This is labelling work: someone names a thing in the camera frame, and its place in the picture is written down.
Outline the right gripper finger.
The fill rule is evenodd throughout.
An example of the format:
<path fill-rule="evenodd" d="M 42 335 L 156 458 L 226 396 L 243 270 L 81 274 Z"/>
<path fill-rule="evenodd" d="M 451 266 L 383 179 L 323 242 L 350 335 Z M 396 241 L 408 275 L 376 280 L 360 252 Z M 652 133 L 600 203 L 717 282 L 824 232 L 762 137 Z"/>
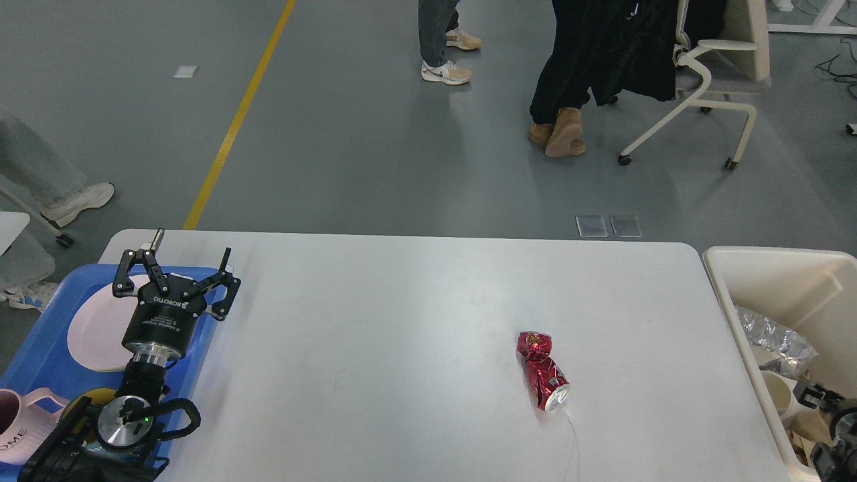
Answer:
<path fill-rule="evenodd" d="M 827 390 L 816 382 L 797 382 L 793 388 L 793 396 L 802 406 L 821 412 L 835 412 L 845 400 L 838 392 Z"/>

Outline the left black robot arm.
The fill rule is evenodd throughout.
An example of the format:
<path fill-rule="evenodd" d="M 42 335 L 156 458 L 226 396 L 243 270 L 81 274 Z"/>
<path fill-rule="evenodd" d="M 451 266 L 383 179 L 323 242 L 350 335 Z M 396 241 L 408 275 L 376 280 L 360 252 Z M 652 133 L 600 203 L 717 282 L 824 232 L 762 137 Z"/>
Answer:
<path fill-rule="evenodd" d="M 115 345 L 128 356 L 108 402 L 81 394 L 68 403 L 46 439 L 21 466 L 19 481 L 153 481 L 169 464 L 158 454 L 163 443 L 189 436 L 201 414 L 181 387 L 187 357 L 202 363 L 192 348 L 202 320 L 226 319 L 241 287 L 229 265 L 230 248 L 204 278 L 164 271 L 156 259 L 163 229 L 152 243 L 126 249 L 108 290 L 129 300 L 131 314 L 113 315 L 122 336 Z"/>

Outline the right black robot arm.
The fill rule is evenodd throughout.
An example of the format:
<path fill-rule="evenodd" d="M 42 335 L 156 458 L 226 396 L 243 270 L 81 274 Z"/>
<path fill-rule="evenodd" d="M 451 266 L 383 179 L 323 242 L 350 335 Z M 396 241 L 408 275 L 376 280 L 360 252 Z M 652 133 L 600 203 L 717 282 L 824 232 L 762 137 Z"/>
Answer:
<path fill-rule="evenodd" d="M 798 403 L 828 417 L 833 445 L 814 446 L 810 458 L 822 481 L 856 480 L 856 399 L 845 398 L 809 380 L 792 389 Z"/>

